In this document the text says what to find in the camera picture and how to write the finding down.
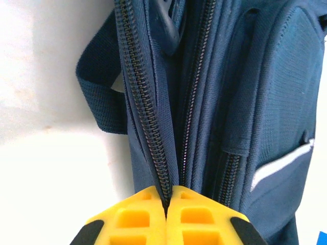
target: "blue backpack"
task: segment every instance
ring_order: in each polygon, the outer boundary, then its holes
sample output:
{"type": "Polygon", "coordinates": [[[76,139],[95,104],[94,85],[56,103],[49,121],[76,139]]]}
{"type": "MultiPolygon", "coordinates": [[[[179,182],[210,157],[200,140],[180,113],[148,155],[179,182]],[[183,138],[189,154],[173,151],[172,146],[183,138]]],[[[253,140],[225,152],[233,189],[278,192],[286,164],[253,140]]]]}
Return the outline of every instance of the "blue backpack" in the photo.
{"type": "Polygon", "coordinates": [[[293,245],[326,34],[323,0],[115,0],[77,76],[99,127],[128,134],[135,191],[167,208],[186,186],[293,245]]]}

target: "yellow plastic piece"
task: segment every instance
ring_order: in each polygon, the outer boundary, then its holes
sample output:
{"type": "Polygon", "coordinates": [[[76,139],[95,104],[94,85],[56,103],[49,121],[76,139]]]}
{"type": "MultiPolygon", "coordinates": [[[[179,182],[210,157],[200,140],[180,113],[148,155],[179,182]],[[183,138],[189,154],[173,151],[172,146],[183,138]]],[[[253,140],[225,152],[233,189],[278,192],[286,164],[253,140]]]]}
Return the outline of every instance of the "yellow plastic piece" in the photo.
{"type": "Polygon", "coordinates": [[[230,223],[247,217],[186,187],[174,186],[167,220],[154,186],[116,204],[88,223],[104,226],[95,245],[243,245],[230,223]]]}

